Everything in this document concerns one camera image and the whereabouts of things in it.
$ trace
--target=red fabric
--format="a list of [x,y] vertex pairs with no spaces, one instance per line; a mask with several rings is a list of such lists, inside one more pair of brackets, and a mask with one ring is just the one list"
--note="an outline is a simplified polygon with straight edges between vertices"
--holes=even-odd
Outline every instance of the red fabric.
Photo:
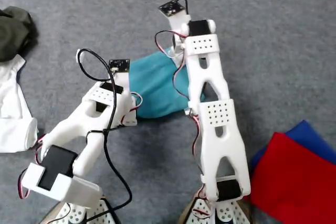
[[285,224],[336,223],[336,166],[275,133],[251,179],[250,200]]

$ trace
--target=black wire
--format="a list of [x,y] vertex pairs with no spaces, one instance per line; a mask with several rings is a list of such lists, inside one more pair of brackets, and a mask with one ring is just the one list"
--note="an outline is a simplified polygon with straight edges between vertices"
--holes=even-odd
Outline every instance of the black wire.
[[[111,169],[114,171],[114,173],[116,174],[116,176],[124,184],[124,187],[126,188],[127,192],[129,193],[129,199],[128,200],[126,200],[124,203],[122,203],[122,204],[120,204],[120,205],[112,208],[112,211],[117,211],[117,210],[125,207],[126,205],[128,205],[132,201],[133,194],[132,194],[131,188],[127,184],[126,180],[121,176],[121,174],[118,172],[118,170],[116,169],[116,167],[113,165],[113,163],[111,161],[110,154],[109,154],[109,151],[107,149],[107,137],[105,137],[105,139],[104,139],[104,152],[105,152],[105,157],[106,157],[107,163],[110,165]],[[87,219],[82,224],[86,224],[87,222],[92,221],[92,220],[94,220],[96,218],[99,218],[100,216],[103,216],[103,215],[108,214],[108,213],[110,213],[110,210],[107,210],[105,212],[101,212],[100,214],[97,214],[95,216],[90,217],[89,219]]]
[[[89,52],[90,54],[92,54],[93,56],[95,56],[103,65],[104,67],[106,68],[107,70],[107,73],[109,74],[109,77],[110,79],[98,79],[98,78],[95,78],[91,75],[89,75],[82,63],[80,62],[80,54],[82,52]],[[82,72],[87,76],[89,77],[91,80],[94,80],[94,81],[108,81],[110,80],[111,81],[111,84],[112,84],[112,91],[113,91],[113,110],[112,110],[112,113],[111,113],[111,117],[110,117],[110,121],[109,121],[109,124],[107,126],[107,129],[110,129],[111,128],[111,125],[112,125],[112,121],[113,121],[113,118],[114,118],[114,115],[115,115],[115,111],[117,109],[117,93],[116,93],[116,85],[115,85],[115,82],[114,82],[114,78],[113,78],[113,74],[111,72],[111,69],[109,68],[109,65],[106,63],[106,61],[104,61],[103,58],[101,58],[96,52],[92,51],[91,49],[88,49],[88,48],[83,48],[83,49],[80,49],[77,53],[77,60],[78,60],[78,64],[79,64],[79,67],[80,69],[82,70]]]
[[70,204],[69,204],[69,203],[66,203],[66,204],[67,204],[68,207],[69,207],[69,211],[68,211],[68,213],[67,213],[66,215],[64,215],[63,217],[58,218],[58,219],[51,220],[51,221],[47,222],[46,224],[50,224],[50,223],[53,223],[53,222],[55,222],[55,221],[58,222],[59,220],[62,220],[62,219],[64,219],[65,217],[67,217],[67,216],[69,215],[69,213],[71,212],[71,207],[70,207]]
[[189,10],[188,10],[188,0],[184,0],[185,2],[185,11],[187,12],[187,14],[189,14]]
[[[88,74],[82,63],[80,62],[80,54],[82,52],[89,52],[90,54],[92,54],[93,56],[95,56],[103,65],[104,67],[106,68],[108,74],[109,74],[109,79],[98,79],[98,78],[95,78],[93,76],[91,76],[90,74]],[[106,63],[106,61],[104,59],[102,59],[97,53],[95,53],[94,51],[92,51],[91,49],[88,49],[88,48],[83,48],[83,49],[80,49],[77,53],[77,60],[78,60],[78,64],[79,64],[79,67],[80,69],[82,70],[82,72],[90,79],[92,80],[95,80],[95,81],[108,81],[110,80],[111,83],[112,83],[112,91],[113,91],[113,109],[112,109],[112,113],[111,113],[111,117],[110,117],[110,121],[109,121],[109,124],[107,126],[106,129],[102,130],[102,131],[98,131],[98,130],[91,130],[87,133],[86,135],[86,142],[88,141],[88,135],[91,134],[91,133],[101,133],[104,135],[104,153],[105,153],[105,157],[106,157],[106,160],[109,164],[109,166],[111,167],[111,169],[114,171],[114,173],[116,174],[116,176],[121,180],[121,182],[124,184],[127,192],[129,193],[129,199],[127,201],[125,201],[124,203],[112,208],[112,211],[116,211],[120,208],[123,208],[124,206],[126,206],[127,204],[129,204],[131,201],[132,201],[132,198],[133,198],[133,195],[132,195],[132,191],[131,191],[131,188],[129,187],[129,185],[127,184],[126,180],[121,176],[121,174],[119,173],[119,171],[116,169],[116,167],[113,165],[112,161],[111,161],[111,158],[110,158],[110,155],[109,155],[109,152],[108,152],[108,149],[107,149],[107,140],[108,140],[108,135],[111,131],[114,131],[116,129],[119,129],[123,126],[118,126],[118,127],[115,127],[113,129],[111,129],[111,125],[112,125],[112,122],[113,122],[113,118],[114,118],[114,115],[115,115],[115,111],[117,109],[117,93],[116,93],[116,85],[115,85],[115,81],[114,81],[114,78],[113,78],[113,73],[111,72],[108,64]],[[105,212],[101,212],[100,214],[97,214],[89,219],[87,219],[85,222],[83,223],[87,223],[89,221],[92,221],[100,216],[103,216],[105,214],[108,214],[110,213],[110,210],[108,211],[105,211]]]

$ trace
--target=hole pattern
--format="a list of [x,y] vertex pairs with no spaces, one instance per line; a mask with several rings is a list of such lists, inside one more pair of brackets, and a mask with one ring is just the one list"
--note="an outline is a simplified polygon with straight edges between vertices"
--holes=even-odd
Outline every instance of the hole pattern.
[[[105,202],[103,200],[101,200],[96,209],[88,210],[88,218],[90,218],[94,215],[97,215],[101,212],[104,212],[106,210],[108,210],[108,208],[107,208]],[[116,224],[116,223],[114,222],[111,214],[106,214],[106,215],[103,215],[99,218],[96,218],[93,221],[88,222],[88,224]]]
[[92,92],[89,98],[105,105],[112,105],[113,92],[106,89],[97,88],[94,92]]
[[186,41],[187,51],[190,55],[206,54],[219,51],[217,35],[202,35],[190,37]]
[[[192,209],[201,209],[203,212],[209,213],[210,209],[208,205],[202,199],[198,199]],[[205,216],[199,214],[195,211],[192,211],[191,214],[188,216],[187,221],[185,224],[209,224],[209,219],[202,219]]]
[[213,127],[223,126],[230,121],[228,104],[222,101],[209,102],[206,108],[209,124]]

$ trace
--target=table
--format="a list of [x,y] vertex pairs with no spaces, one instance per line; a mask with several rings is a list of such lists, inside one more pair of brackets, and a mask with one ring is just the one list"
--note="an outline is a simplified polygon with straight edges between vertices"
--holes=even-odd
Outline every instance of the table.
[[[93,85],[75,61],[77,48],[111,58],[140,59],[157,51],[154,33],[168,29],[157,7],[169,0],[0,0],[28,10],[39,31],[19,83],[41,132],[77,107]],[[274,131],[302,119],[336,147],[336,0],[188,0],[193,19],[216,21],[224,76],[235,100],[250,159]],[[88,71],[104,74],[94,60]],[[193,122],[183,113],[139,122],[110,134],[109,151],[134,200],[118,211],[123,223],[176,223],[200,186],[191,155]],[[80,152],[84,140],[67,145]],[[19,173],[31,151],[0,154],[1,223],[37,223],[56,203],[31,193],[18,199]],[[127,192],[104,156],[87,179],[117,205]],[[255,210],[258,223],[276,223]]]

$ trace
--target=fabric pile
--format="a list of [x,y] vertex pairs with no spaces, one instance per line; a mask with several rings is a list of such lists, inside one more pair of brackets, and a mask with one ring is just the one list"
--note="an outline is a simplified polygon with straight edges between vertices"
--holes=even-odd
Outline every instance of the fabric pile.
[[308,122],[275,133],[251,161],[250,201],[285,224],[333,223],[336,152]]
[[0,152],[20,152],[37,140],[37,120],[31,116],[16,82],[25,60],[18,54],[34,39],[34,24],[25,10],[0,10]]

